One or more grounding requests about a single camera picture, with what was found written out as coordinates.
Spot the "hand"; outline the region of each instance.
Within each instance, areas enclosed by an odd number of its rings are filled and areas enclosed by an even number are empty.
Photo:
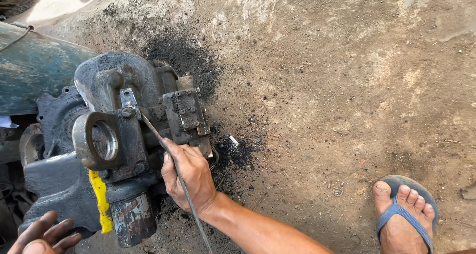
[[[53,226],[57,217],[55,211],[44,214],[18,237],[7,254],[64,254],[70,247],[79,243],[79,233],[63,238],[73,227],[74,220],[66,219]]]
[[[197,214],[200,215],[211,208],[218,194],[208,162],[203,158],[197,147],[177,146],[175,142],[165,138],[164,143],[169,148],[169,152],[164,155],[164,165],[162,167],[162,177],[165,181],[167,193],[179,207],[188,212],[191,211],[182,184],[175,171],[174,162],[176,162],[182,173],[193,206]]]

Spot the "bolt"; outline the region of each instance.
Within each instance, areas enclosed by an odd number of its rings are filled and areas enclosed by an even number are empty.
[[[133,115],[134,115],[133,109],[129,107],[122,109],[122,116],[129,118],[129,117],[132,117]]]
[[[142,173],[146,170],[146,167],[147,167],[146,162],[141,161],[141,162],[136,164],[136,166],[134,167],[134,171],[136,173]]]
[[[111,177],[111,172],[109,170],[103,170],[98,172],[98,176],[107,180]]]

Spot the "teal painted metal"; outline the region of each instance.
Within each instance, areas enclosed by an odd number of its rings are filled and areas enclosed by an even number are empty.
[[[26,29],[0,22],[0,49]],[[43,93],[59,96],[73,84],[74,71],[96,51],[30,31],[0,52],[0,115],[38,113]]]

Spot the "yellow part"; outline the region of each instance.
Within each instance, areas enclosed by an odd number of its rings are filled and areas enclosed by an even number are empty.
[[[102,227],[101,233],[108,233],[113,230],[113,226],[112,218],[109,215],[109,204],[106,202],[106,185],[102,182],[98,172],[92,170],[89,170],[89,182],[98,199],[99,222]]]

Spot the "forearm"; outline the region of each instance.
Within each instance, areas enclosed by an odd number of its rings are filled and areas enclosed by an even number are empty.
[[[300,231],[244,208],[222,193],[200,218],[228,235],[248,254],[332,253]]]

